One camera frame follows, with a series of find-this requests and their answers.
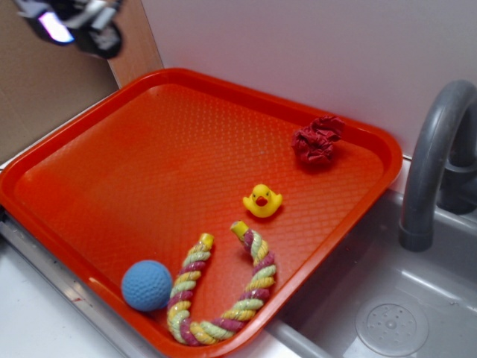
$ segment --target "braided rope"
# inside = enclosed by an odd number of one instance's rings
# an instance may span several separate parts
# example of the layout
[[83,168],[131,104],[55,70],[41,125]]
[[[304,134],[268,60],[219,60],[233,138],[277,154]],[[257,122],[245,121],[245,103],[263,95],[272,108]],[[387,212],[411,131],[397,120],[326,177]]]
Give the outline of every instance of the braided rope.
[[234,336],[255,316],[270,296],[269,288],[275,283],[277,267],[274,264],[274,254],[268,250],[268,243],[244,222],[233,223],[230,230],[253,258],[253,277],[238,301],[220,318],[201,323],[192,321],[189,317],[192,290],[210,258],[214,242],[214,236],[203,233],[199,242],[189,250],[174,282],[168,303],[169,331],[184,345],[214,345]]

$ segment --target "sink drain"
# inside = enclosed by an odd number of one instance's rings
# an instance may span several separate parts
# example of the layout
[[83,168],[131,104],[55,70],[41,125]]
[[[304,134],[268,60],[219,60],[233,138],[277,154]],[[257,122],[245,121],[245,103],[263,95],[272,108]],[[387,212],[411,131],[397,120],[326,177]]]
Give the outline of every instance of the sink drain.
[[429,325],[416,304],[382,296],[361,307],[356,316],[356,330],[371,350],[387,357],[403,357],[424,345]]

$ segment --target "red tray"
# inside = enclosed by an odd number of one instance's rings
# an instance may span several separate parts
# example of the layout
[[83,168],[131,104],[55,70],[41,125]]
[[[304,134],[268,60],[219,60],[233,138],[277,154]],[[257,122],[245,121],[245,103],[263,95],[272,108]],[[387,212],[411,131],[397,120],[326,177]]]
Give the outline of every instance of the red tray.
[[[217,357],[249,342],[397,176],[402,153],[384,131],[352,119],[331,165],[297,162],[291,135],[330,113],[182,69],[146,75],[14,160],[0,203],[54,256],[169,357]],[[283,195],[258,219],[242,198],[258,183]],[[201,233],[214,253],[195,289],[195,321],[219,317],[251,278],[230,232],[243,219],[276,255],[266,305],[233,338],[190,348],[165,310],[137,312],[120,282],[140,260],[180,270]]]

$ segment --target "gray faucet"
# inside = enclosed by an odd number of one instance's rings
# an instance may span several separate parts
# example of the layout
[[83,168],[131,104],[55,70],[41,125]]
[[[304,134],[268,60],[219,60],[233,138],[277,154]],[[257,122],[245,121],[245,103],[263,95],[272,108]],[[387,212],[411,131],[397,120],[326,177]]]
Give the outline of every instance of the gray faucet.
[[447,84],[417,140],[399,223],[399,242],[411,251],[432,245],[435,205],[464,214],[477,207],[477,89]]

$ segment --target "sink basin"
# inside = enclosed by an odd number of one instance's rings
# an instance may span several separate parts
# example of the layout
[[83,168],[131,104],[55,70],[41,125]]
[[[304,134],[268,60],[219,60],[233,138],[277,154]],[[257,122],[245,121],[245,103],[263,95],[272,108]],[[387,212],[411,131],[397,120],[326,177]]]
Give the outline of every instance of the sink basin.
[[386,192],[268,330],[302,356],[475,357],[477,224],[437,210],[433,246],[398,242]]

